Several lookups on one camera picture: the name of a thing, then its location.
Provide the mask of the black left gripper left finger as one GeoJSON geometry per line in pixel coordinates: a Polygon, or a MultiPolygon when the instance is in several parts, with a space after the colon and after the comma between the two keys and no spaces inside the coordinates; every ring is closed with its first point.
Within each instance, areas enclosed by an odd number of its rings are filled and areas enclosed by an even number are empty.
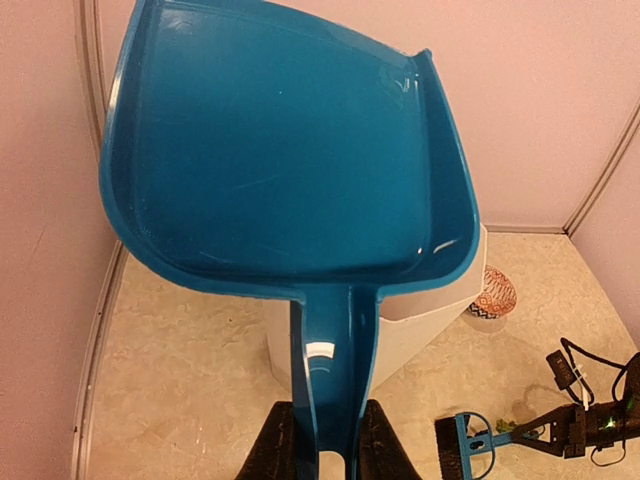
{"type": "Polygon", "coordinates": [[[296,478],[294,416],[291,402],[277,401],[269,411],[236,480],[296,478]]]}

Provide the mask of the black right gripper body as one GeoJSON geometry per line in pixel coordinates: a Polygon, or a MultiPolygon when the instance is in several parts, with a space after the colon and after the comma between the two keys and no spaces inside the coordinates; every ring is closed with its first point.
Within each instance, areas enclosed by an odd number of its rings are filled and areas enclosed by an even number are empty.
{"type": "Polygon", "coordinates": [[[568,436],[563,455],[565,459],[583,457],[588,447],[608,448],[615,443],[615,415],[605,407],[585,410],[574,405],[569,408],[568,436]]]}

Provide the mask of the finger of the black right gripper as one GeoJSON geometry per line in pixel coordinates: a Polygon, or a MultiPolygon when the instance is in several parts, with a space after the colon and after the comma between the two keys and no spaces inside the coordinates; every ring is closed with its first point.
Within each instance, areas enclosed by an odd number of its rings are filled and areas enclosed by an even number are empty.
{"type": "Polygon", "coordinates": [[[551,435],[564,432],[570,422],[570,406],[563,405],[518,426],[514,430],[515,435],[531,435],[533,431],[541,428],[548,430],[551,435]]]}
{"type": "Polygon", "coordinates": [[[524,435],[524,445],[545,454],[553,456],[563,456],[566,445],[568,444],[567,434],[552,434],[549,440],[544,440],[540,436],[524,435]]]}

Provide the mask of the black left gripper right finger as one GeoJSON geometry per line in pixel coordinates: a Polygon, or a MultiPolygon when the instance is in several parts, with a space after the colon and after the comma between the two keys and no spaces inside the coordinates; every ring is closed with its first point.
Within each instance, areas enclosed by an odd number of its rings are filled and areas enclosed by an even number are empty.
{"type": "Polygon", "coordinates": [[[359,479],[411,480],[418,473],[382,406],[368,400],[359,436],[359,479]]]}

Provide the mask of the blue hand brush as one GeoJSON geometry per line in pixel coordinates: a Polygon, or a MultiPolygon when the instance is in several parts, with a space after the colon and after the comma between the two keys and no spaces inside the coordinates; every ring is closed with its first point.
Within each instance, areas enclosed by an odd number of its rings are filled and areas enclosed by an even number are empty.
{"type": "Polygon", "coordinates": [[[484,479],[496,463],[496,449],[514,442],[511,432],[495,435],[488,420],[475,412],[463,412],[434,422],[440,473],[443,480],[484,479]],[[470,420],[475,417],[486,427],[474,436],[468,434],[470,420]],[[471,459],[490,454],[490,464],[478,476],[472,472],[471,459]]]}

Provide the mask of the blue dustpan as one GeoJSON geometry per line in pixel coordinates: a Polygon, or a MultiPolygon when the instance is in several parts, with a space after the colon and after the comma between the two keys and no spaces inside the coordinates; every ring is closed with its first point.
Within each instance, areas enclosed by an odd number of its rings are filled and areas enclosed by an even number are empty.
{"type": "Polygon", "coordinates": [[[453,283],[480,237],[430,52],[265,1],[139,1],[99,181],[156,274],[289,302],[296,473],[331,451],[361,478],[380,303],[453,283]]]}

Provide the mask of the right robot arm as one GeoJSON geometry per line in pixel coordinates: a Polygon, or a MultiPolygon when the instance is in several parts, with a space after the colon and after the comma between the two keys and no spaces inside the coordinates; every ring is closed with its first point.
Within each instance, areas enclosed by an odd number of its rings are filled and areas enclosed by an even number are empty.
{"type": "Polygon", "coordinates": [[[589,447],[602,450],[639,436],[639,356],[634,355],[616,378],[624,380],[619,398],[586,408],[563,405],[521,425],[511,433],[517,445],[562,457],[578,458],[589,447]]]}

